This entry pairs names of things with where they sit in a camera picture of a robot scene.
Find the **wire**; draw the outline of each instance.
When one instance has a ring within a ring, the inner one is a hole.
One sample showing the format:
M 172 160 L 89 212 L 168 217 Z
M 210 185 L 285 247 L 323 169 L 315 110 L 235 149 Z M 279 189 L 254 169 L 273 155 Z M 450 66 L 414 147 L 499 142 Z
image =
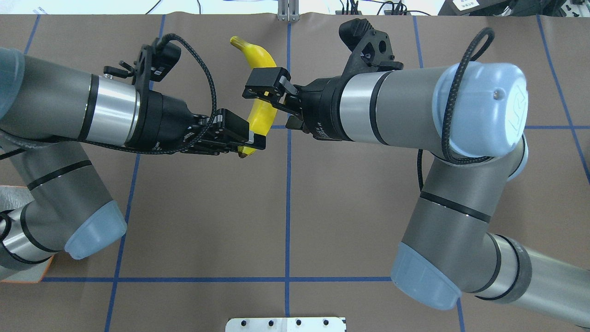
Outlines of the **wire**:
M 149 14 L 151 11 L 153 11 L 154 8 L 156 8 L 160 2 L 162 2 L 162 0 L 158 0 L 158 2 L 156 2 L 156 4 L 152 7 L 152 9 L 148 10 L 147 13 L 145 13 L 146 15 Z
M 418 149 L 418 158 L 416 160 L 416 167 L 418 168 L 418 187 L 420 191 L 424 188 L 424 178 L 422 177 L 422 154 L 424 150 Z
M 211 76 L 211 72 L 209 71 L 209 68 L 207 68 L 207 65 L 205 64 L 203 59 L 201 59 L 199 54 L 197 54 L 195 49 L 192 48 L 182 37 L 180 37 L 176 34 L 164 35 L 162 37 L 162 39 L 160 39 L 160 42 L 156 46 L 156 52 L 162 51 L 164 46 L 166 46 L 166 44 L 172 40 L 176 40 L 176 41 L 180 42 L 186 48 L 186 50 L 193 56 L 193 58 L 195 58 L 196 62 L 198 62 L 199 65 L 201 66 L 201 68 L 203 69 L 203 72 L 205 73 L 205 76 L 207 77 L 207 82 L 209 83 L 209 89 L 211 91 L 211 117 L 209 118 L 209 120 L 207 121 L 205 126 L 203 128 L 201 128 L 201 131 L 197 135 L 195 135 L 195 137 L 192 140 L 190 140 L 187 144 L 185 144 L 179 148 L 168 149 L 168 150 L 155 150 L 155 151 L 137 150 L 137 149 L 131 149 L 131 148 L 127 148 L 127 147 L 120 147 L 120 146 L 112 145 L 112 144 L 105 144 L 105 143 L 91 142 L 91 141 L 82 141 L 83 143 L 97 145 L 99 147 L 113 149 L 113 150 L 117 150 L 117 151 L 123 151 L 123 152 L 132 152 L 132 153 L 137 153 L 137 154 L 149 154 L 149 155 L 160 155 L 160 154 L 173 154 L 173 153 L 176 153 L 179 151 L 187 150 L 191 146 L 198 143 L 198 141 L 203 137 L 203 135 L 205 135 L 205 133 L 207 132 L 207 130 L 209 130 L 209 128 L 213 124 L 215 117 L 218 114 L 218 112 L 217 112 L 217 93 L 215 92 L 215 85 L 213 83 L 213 77 Z M 61 140 L 62 141 L 78 141 L 76 139 L 71 139 L 71 138 L 61 138 Z
M 422 14 L 426 14 L 426 15 L 428 15 L 428 16 L 432 16 L 432 15 L 430 15 L 429 13 L 427 13 L 427 12 L 423 12 L 423 11 L 402 11 L 402 12 L 399 12 L 399 14 L 400 14 L 400 15 L 405 15 L 406 13 L 409 13 L 409 12 L 421 12 Z
M 0 155 L 0 160 L 4 160 L 4 159 L 7 159 L 7 158 L 16 156 L 17 154 L 21 154 L 23 152 L 25 152 L 25 150 L 23 150 L 23 149 L 16 149 L 16 150 L 13 150 L 11 152 L 7 152 L 5 154 L 1 154 Z
M 379 10 L 377 11 L 377 15 L 379 15 L 379 13 L 381 12 L 381 9 L 383 8 L 383 6 L 390 4 L 391 5 L 391 9 L 393 10 L 393 6 L 395 6 L 393 1 L 385 1 L 385 2 L 381 2 L 381 7 L 379 7 Z
M 477 45 L 483 40 L 483 38 L 487 36 L 486 42 L 481 46 L 479 51 L 472 56 L 473 52 L 475 51 Z M 457 165 L 466 165 L 466 164 L 474 164 L 477 162 L 484 162 L 491 159 L 491 157 L 478 157 L 478 158 L 456 158 L 451 153 L 450 147 L 450 138 L 451 138 L 451 121 L 453 119 L 453 113 L 455 111 L 455 104 L 457 102 L 457 95 L 459 93 L 459 87 L 461 85 L 461 80 L 463 79 L 463 74 L 467 69 L 467 65 L 470 61 L 476 61 L 490 46 L 491 42 L 494 40 L 494 30 L 491 28 L 483 28 L 476 36 L 473 38 L 469 47 L 463 54 L 463 58 L 461 62 L 459 62 L 459 66 L 457 67 L 457 72 L 453 77 L 453 82 L 451 83 L 451 90 L 448 95 L 447 105 L 444 111 L 444 117 L 442 119 L 442 134 L 441 134 L 441 147 L 442 147 L 442 154 L 444 158 L 452 163 Z

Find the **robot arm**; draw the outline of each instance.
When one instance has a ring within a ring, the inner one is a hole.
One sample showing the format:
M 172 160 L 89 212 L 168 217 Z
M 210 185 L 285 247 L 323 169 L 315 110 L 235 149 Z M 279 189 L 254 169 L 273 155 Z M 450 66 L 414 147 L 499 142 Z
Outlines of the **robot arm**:
M 149 89 L 179 60 L 180 41 L 208 76 L 212 115 Z M 135 67 L 105 67 L 105 77 L 0 48 L 0 147 L 35 200 L 0 213 L 0 280 L 65 250 L 85 258 L 113 243 L 126 223 L 78 142 L 141 154 L 219 155 L 265 137 L 229 110 L 200 57 L 177 35 L 143 45 Z M 112 76 L 132 77 L 131 85 Z
M 460 64 L 417 70 L 401 70 L 388 36 L 367 20 L 346 22 L 339 34 L 352 52 L 341 76 L 292 86 L 285 69 L 254 69 L 243 96 L 292 114 L 288 128 L 319 140 L 435 156 L 392 268 L 396 286 L 441 310 L 470 292 L 590 327 L 589 271 L 487 232 L 506 182 L 528 156 L 524 74 L 470 61 L 493 32 L 482 30 Z

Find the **yellow banana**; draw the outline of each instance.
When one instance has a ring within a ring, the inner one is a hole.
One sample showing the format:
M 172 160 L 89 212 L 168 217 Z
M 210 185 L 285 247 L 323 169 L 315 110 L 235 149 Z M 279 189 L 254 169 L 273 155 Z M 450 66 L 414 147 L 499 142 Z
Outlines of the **yellow banana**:
M 244 53 L 250 68 L 277 66 L 273 57 L 261 46 L 250 44 L 238 36 L 231 37 L 230 43 Z M 250 115 L 248 116 L 250 130 L 259 135 L 266 136 L 276 116 L 277 109 L 273 108 L 272 105 L 259 99 L 254 100 Z M 256 151 L 254 148 L 238 147 L 240 158 L 245 158 L 253 154 L 254 151 Z

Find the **blue tape line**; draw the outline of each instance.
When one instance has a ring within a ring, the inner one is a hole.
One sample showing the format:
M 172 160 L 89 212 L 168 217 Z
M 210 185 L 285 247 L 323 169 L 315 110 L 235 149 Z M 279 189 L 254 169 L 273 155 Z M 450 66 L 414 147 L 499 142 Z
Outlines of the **blue tape line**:
M 158 32 L 158 38 L 162 38 L 164 35 L 164 24 L 166 23 L 166 14 L 162 15 L 162 20 L 160 20 L 160 31 Z
M 420 33 L 418 32 L 418 20 L 416 16 L 412 16 L 414 21 L 414 34 L 416 35 L 416 48 L 418 49 L 418 62 L 420 63 L 420 68 L 424 68 L 424 62 L 422 60 L 422 47 L 420 46 Z
M 463 307 L 461 306 L 461 298 L 457 300 L 457 314 L 459 315 L 459 329 L 465 332 L 465 321 L 463 320 Z
M 291 71 L 291 23 L 287 24 L 287 70 Z M 291 130 L 287 131 L 287 192 L 285 202 L 285 317 L 291 314 Z
M 114 282 L 109 277 L 47 276 L 42 282 Z M 291 276 L 291 282 L 391 282 L 388 276 Z M 230 277 L 118 277 L 117 283 L 224 283 L 224 282 L 285 282 L 283 276 L 230 276 Z
M 24 54 L 29 53 L 29 48 L 33 42 L 33 37 L 35 37 L 35 32 L 37 32 L 37 27 L 39 26 L 39 20 L 41 19 L 41 15 L 37 14 L 37 19 L 35 19 L 35 24 L 33 25 L 33 30 L 31 30 L 31 35 L 29 36 L 29 40 L 27 41 L 27 46 L 25 47 Z
M 111 288 L 111 296 L 109 299 L 109 310 L 107 312 L 107 319 L 104 322 L 104 332 L 109 332 L 110 330 L 110 322 L 111 318 L 113 317 L 113 307 L 114 307 L 114 297 L 117 294 L 117 281 L 113 280 L 113 288 Z
M 582 152 L 582 147 L 580 146 L 580 142 L 578 140 L 578 135 L 576 134 L 576 130 L 573 126 L 572 117 L 569 113 L 568 104 L 565 102 L 565 97 L 563 95 L 563 90 L 561 89 L 561 84 L 559 84 L 559 79 L 557 78 L 557 73 L 555 72 L 555 67 L 553 66 L 553 60 L 551 60 L 551 54 L 549 53 L 549 47 L 547 45 L 547 39 L 545 38 L 545 31 L 543 30 L 543 23 L 541 22 L 541 17 L 537 15 L 537 23 L 539 24 L 539 31 L 541 33 L 541 39 L 543 40 L 543 47 L 545 48 L 545 54 L 547 55 L 547 61 L 549 62 L 549 68 L 551 69 L 551 74 L 553 75 L 553 79 L 555 81 L 555 86 L 557 87 L 557 91 L 559 93 L 559 98 L 561 99 L 561 104 L 563 105 L 563 110 L 565 111 L 565 117 L 568 119 L 569 127 L 572 131 L 573 141 L 576 144 L 576 149 L 578 149 L 578 155 L 580 156 L 580 160 L 582 161 L 582 166 L 584 171 L 586 172 L 586 179 L 588 180 L 588 184 L 590 184 L 590 170 L 588 169 L 588 165 L 586 164 L 586 158 L 584 158 L 584 153 Z
M 292 276 L 291 282 L 391 282 L 389 276 Z
M 46 276 L 42 282 L 113 282 L 113 278 Z
M 162 20 L 160 21 L 160 30 L 158 37 L 162 37 L 162 33 L 164 31 L 164 23 L 166 22 L 166 15 L 162 15 Z M 153 82 L 150 82 L 149 89 L 151 90 L 153 86 Z M 129 188 L 129 198 L 127 199 L 127 209 L 125 211 L 125 223 L 129 224 L 129 216 L 131 215 L 131 204 L 133 203 L 133 195 L 135 193 L 135 183 L 137 180 L 137 171 L 139 169 L 139 161 L 140 155 L 137 154 L 135 156 L 135 166 L 133 167 L 133 176 L 131 177 L 131 186 Z M 121 271 L 121 261 L 123 260 L 123 251 L 125 249 L 125 240 L 127 238 L 127 234 L 121 237 L 121 242 L 119 243 L 119 252 L 117 254 L 117 264 L 114 270 L 113 276 L 113 288 L 111 289 L 111 296 L 109 300 L 109 310 L 107 312 L 107 318 L 104 323 L 104 332 L 109 332 L 110 330 L 110 323 L 113 316 L 113 308 L 114 308 L 114 299 L 117 295 L 117 286 L 119 283 L 119 273 Z
M 119 278 L 119 282 L 190 282 L 190 283 L 217 283 L 217 282 L 284 282 L 282 276 L 268 277 L 225 277 L 225 278 Z

